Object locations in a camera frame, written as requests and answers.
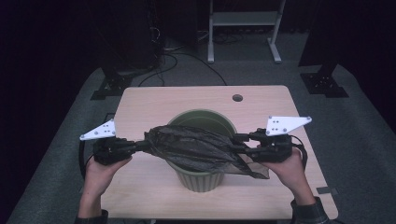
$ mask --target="person's right hand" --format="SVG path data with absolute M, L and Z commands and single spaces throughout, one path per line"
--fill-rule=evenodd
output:
M 84 190 L 79 201 L 78 217 L 89 218 L 102 215 L 101 196 L 111 183 L 114 174 L 132 158 L 104 166 L 90 158 L 87 163 Z
M 291 156 L 283 162 L 262 162 L 262 165 L 271 169 L 282 184 L 291 190 L 297 204 L 308 205 L 316 202 L 306 180 L 301 152 L 298 148 L 294 147 Z

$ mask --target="black cable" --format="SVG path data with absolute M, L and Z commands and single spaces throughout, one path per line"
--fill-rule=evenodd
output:
M 163 70 L 162 73 L 167 72 L 167 71 L 173 69 L 173 68 L 176 67 L 176 65 L 177 65 L 177 58 L 176 58 L 175 56 L 172 56 L 172 55 L 170 55 L 170 54 L 164 54 L 164 55 L 165 55 L 165 56 L 169 56 L 169 57 L 175 59 L 175 64 L 172 65 L 170 68 L 167 68 L 167 69 Z M 154 76 L 157 76 L 157 73 L 151 74 L 150 76 L 146 77 L 146 78 L 143 79 L 143 80 L 139 83 L 139 85 L 137 85 L 137 86 L 138 86 L 138 87 L 141 87 L 142 84 L 143 84 L 143 82 L 145 82 L 147 79 L 149 79 L 149 78 L 151 78 L 151 77 L 154 77 Z
M 163 71 L 160 69 L 160 73 L 157 72 L 157 69 L 155 70 L 157 77 L 160 79 L 160 81 L 163 83 L 161 86 L 164 87 L 165 86 L 165 80 L 163 79 Z
M 218 45 L 231 45 L 231 44 L 237 43 L 239 41 L 242 41 L 244 39 L 243 35 L 241 35 L 241 34 L 239 34 L 239 35 L 241 36 L 240 39 L 238 39 L 234 35 L 219 34 L 219 35 L 214 36 L 213 42 Z
M 297 140 L 300 142 L 300 145 L 296 145 L 296 144 L 292 144 L 292 145 L 293 145 L 294 147 L 297 147 L 297 148 L 301 151 L 302 156 L 303 156 L 303 159 L 302 159 L 303 168 L 304 168 L 304 170 L 305 170 L 306 163 L 308 162 L 308 153 L 306 152 L 306 149 L 305 149 L 305 146 L 304 146 L 304 144 L 303 144 L 303 141 L 301 141 L 300 138 L 298 138 L 298 137 L 296 137 L 296 136 L 294 136 L 294 135 L 291 135 L 291 137 L 297 139 Z
M 197 33 L 198 33 L 198 34 L 200 34 L 200 33 L 205 33 L 204 35 L 198 37 L 198 45 L 201 45 L 201 44 L 204 44 L 204 43 L 207 44 L 207 41 L 205 42 L 205 41 L 203 41 L 203 40 L 207 39 L 207 37 L 209 36 L 208 31 L 198 31 Z M 174 52 L 174 51 L 177 51 L 177 50 L 186 48 L 186 47 L 188 47 L 188 46 L 187 46 L 187 45 L 181 45 L 181 46 L 174 47 L 174 48 L 171 48 L 171 49 L 169 49 L 168 47 L 165 47 L 163 50 L 164 50 L 164 52 L 166 52 L 166 53 L 171 53 L 171 52 Z
M 85 179 L 85 172 L 86 172 L 85 161 L 84 161 L 84 148 L 85 148 L 85 141 L 79 140 L 78 164 L 82 179 Z
M 106 116 L 105 116 L 105 118 L 104 118 L 104 120 L 103 120 L 103 123 L 106 123 L 106 122 L 108 121 L 108 117 L 109 117 L 109 116 L 115 116 L 115 115 L 116 115 L 116 113 L 114 113 L 114 112 L 107 113 Z
M 337 218 L 334 219 L 333 221 L 335 221 L 335 222 L 337 222 L 337 223 L 340 223 L 340 224 L 346 224 L 345 222 L 342 222 L 342 221 L 338 220 Z
M 200 59 L 200 58 L 198 58 L 198 57 L 196 57 L 196 56 L 194 56 L 194 55 L 188 54 L 188 53 L 172 53 L 172 54 L 188 55 L 188 56 L 190 56 L 190 57 L 192 57 L 192 58 L 195 58 L 196 60 L 200 61 L 201 63 L 203 63 L 204 65 L 206 65 L 208 68 L 210 68 L 214 73 L 216 73 L 216 74 L 221 78 L 221 80 L 223 81 L 224 86 L 228 86 L 228 85 L 227 85 L 227 82 L 224 80 L 224 78 L 221 76 L 221 74 L 220 74 L 218 71 L 216 71 L 214 68 L 212 68 L 209 64 L 207 64 L 206 62 L 204 62 L 202 59 Z
M 231 12 L 233 12 L 234 10 L 235 10 L 235 7 L 238 5 L 238 3 L 239 3 L 239 0 L 236 0 L 234 3 L 233 3 L 233 7 L 231 8 Z

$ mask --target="mounting plate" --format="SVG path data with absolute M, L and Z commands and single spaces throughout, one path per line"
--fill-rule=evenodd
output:
M 327 98 L 348 98 L 344 88 L 338 86 L 332 77 L 325 78 L 321 83 L 316 80 L 318 73 L 300 74 L 309 94 L 324 94 Z
M 116 136 L 116 128 L 114 126 L 114 119 L 102 124 L 88 133 L 84 133 L 79 137 L 79 140 L 86 141 L 98 138 L 106 138 Z
M 267 122 L 267 136 L 286 134 L 311 122 L 311 117 L 274 117 Z

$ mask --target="dark background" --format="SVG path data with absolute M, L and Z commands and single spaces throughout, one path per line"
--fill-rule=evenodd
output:
M 93 7 L 103 9 L 108 2 L 96 1 Z M 268 5 L 260 0 L 239 5 L 236 2 L 219 0 L 216 9 L 251 10 L 276 5 L 276 1 L 269 1 Z M 95 23 L 92 5 L 91 9 L 87 7 L 90 3 L 78 0 L 0 3 L 0 222 L 7 220 L 23 194 L 86 78 L 98 67 L 125 65 L 125 59 L 128 61 L 103 39 L 103 34 L 110 34 L 106 38 L 114 44 L 120 38 L 111 35 L 116 22 L 105 25 L 114 18 Z M 207 29 L 208 1 L 191 3 L 199 8 L 197 28 Z M 99 14 L 99 18 L 108 16 L 106 11 L 100 13 L 104 14 L 103 17 Z M 393 42 L 396 31 L 390 24 L 393 21 L 390 1 L 289 0 L 281 30 L 311 30 L 301 65 L 321 64 L 335 50 L 339 63 L 357 78 L 395 130 L 395 119 L 391 117 L 396 114 L 392 106 L 396 102 Z M 110 28 L 109 33 L 98 33 L 98 29 L 106 28 Z

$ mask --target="dark plastic bag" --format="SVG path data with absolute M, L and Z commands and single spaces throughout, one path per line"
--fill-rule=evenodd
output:
M 195 172 L 250 175 L 268 179 L 268 168 L 235 151 L 246 146 L 222 134 L 200 128 L 165 125 L 145 133 L 146 151 L 180 168 Z

